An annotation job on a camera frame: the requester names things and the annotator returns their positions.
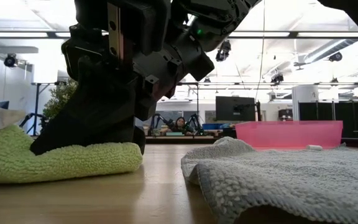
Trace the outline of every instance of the desk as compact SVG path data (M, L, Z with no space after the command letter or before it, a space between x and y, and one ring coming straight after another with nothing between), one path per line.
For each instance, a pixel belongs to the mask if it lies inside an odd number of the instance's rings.
M213 136L146 136L147 144L213 144Z
M216 223L180 169L194 147L146 146L142 167L131 174L0 185L0 224Z

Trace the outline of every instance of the window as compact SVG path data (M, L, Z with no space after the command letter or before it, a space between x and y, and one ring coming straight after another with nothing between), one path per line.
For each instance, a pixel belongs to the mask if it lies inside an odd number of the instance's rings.
M215 123L216 119L216 111L205 111L205 123L206 124L211 124L211 123Z

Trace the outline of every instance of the computer monitor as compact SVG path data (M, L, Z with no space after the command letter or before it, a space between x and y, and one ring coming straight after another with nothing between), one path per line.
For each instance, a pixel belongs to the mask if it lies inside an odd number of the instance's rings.
M2 102L0 102L0 108L7 110L8 107L9 107L9 101L2 101Z
M255 98L217 96L216 119L218 121L255 121Z

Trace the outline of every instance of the gray towel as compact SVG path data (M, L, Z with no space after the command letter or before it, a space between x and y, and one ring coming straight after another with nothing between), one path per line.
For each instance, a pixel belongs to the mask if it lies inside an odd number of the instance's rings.
M181 168L200 185L219 223L261 205L311 221L358 223L358 151L257 152L223 138L188 152Z

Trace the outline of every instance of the green plant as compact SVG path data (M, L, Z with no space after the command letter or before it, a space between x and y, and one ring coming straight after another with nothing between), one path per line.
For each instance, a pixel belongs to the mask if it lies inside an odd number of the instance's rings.
M76 88L77 82L70 78L66 83L60 82L56 88L50 89L51 99L45 104L44 116L48 119L54 118L66 105Z

